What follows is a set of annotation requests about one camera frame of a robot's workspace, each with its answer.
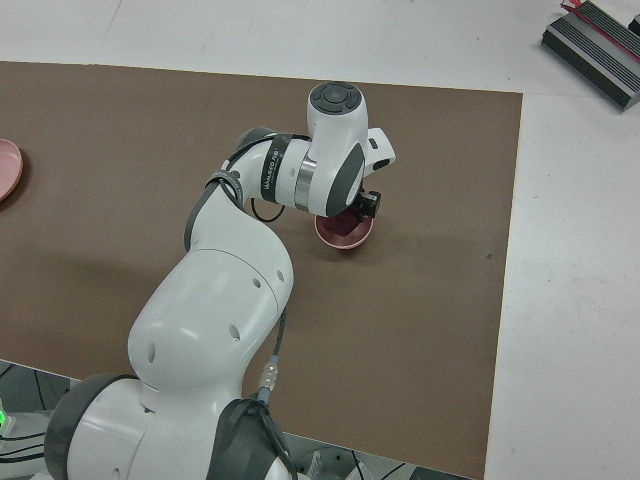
brown paper sheet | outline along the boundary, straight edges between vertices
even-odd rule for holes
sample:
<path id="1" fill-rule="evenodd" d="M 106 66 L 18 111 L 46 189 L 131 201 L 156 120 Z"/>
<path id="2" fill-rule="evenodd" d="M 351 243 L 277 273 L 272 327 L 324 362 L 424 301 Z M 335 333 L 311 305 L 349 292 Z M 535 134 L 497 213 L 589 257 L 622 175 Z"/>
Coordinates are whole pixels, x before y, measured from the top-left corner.
<path id="1" fill-rule="evenodd" d="M 0 63 L 0 138 L 26 162 L 0 203 L 0 358 L 129 370 L 129 328 L 184 254 L 203 182 L 248 128 L 306 132 L 316 83 Z M 360 86 L 398 161 L 366 181 L 383 201 L 359 250 L 331 250 L 302 212 L 274 225 L 296 282 L 272 413 L 294 434 L 480 478 L 521 95 Z"/>

red cable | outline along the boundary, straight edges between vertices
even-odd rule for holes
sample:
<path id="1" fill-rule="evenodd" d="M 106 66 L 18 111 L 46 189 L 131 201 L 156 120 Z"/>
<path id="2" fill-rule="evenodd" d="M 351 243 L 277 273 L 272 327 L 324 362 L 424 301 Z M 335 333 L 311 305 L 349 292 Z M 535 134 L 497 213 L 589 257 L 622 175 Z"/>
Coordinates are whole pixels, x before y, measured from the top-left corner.
<path id="1" fill-rule="evenodd" d="M 580 0 L 569 0 L 571 3 L 573 3 L 574 5 L 576 5 L 576 2 L 578 4 L 580 3 Z M 640 63 L 640 57 L 638 55 L 636 55 L 633 51 L 629 50 L 627 47 L 625 47 L 624 45 L 622 45 L 619 41 L 617 41 L 615 38 L 613 38 L 611 35 L 609 35 L 606 31 L 604 31 L 602 28 L 600 28 L 598 25 L 596 25 L 595 23 L 593 23 L 591 20 L 589 20 L 589 18 L 582 12 L 580 12 L 577 8 L 571 7 L 569 5 L 566 5 L 564 2 L 560 5 L 563 9 L 565 9 L 567 12 L 573 13 L 575 14 L 580 20 L 582 20 L 585 23 L 588 23 L 589 25 L 591 25 L 593 28 L 595 28 L 603 37 L 605 37 L 607 40 L 609 40 L 611 43 L 613 43 L 616 47 L 618 47 L 621 50 L 624 50 L 625 52 L 627 52 L 629 55 L 631 55 L 631 57 L 638 63 Z"/>

gray floor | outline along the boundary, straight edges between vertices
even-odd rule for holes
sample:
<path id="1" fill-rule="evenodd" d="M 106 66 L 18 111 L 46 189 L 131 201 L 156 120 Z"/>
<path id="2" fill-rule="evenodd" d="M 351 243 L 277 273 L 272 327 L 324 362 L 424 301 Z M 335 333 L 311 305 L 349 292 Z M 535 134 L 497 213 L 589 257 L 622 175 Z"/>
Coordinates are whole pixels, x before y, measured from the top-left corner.
<path id="1" fill-rule="evenodd" d="M 33 370 L 17 365 L 10 367 L 8 363 L 0 361 L 0 375 L 2 375 L 0 377 L 0 398 L 4 409 L 9 412 L 53 410 L 70 386 L 67 378 L 38 372 L 38 382 L 40 383 L 40 392 L 42 394 L 41 401 L 38 394 L 38 384 L 36 383 L 36 373 Z M 331 445 L 295 435 L 287 435 L 287 443 L 291 449 L 291 457 L 294 464 L 301 469 L 304 468 L 303 465 L 314 450 L 331 447 Z M 382 479 L 389 471 L 401 464 L 397 460 L 364 452 L 356 452 L 356 456 L 367 466 L 376 480 Z M 353 468 L 353 457 L 350 451 L 345 450 L 345 455 L 341 458 L 341 461 L 347 464 L 348 469 Z M 27 478 L 29 477 L 21 477 L 14 480 L 26 480 Z M 404 465 L 386 478 L 388 480 L 457 480 L 460 477 L 413 465 Z"/>

white robotic arm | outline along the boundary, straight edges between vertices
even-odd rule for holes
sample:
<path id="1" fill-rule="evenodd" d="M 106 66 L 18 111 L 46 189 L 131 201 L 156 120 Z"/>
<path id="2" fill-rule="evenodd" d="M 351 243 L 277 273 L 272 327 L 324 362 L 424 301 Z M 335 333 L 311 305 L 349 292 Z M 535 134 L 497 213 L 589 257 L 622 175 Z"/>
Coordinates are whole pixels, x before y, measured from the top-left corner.
<path id="1" fill-rule="evenodd" d="M 380 197 L 364 193 L 363 177 L 395 160 L 384 133 L 368 129 L 356 87 L 319 85 L 307 112 L 309 137 L 253 129 L 212 175 L 187 223 L 186 256 L 131 329 L 137 378 L 91 377 L 56 409 L 45 437 L 55 480 L 296 476 L 267 410 L 277 355 L 258 399 L 240 400 L 245 370 L 293 286 L 284 245 L 243 204 L 374 216 Z"/>

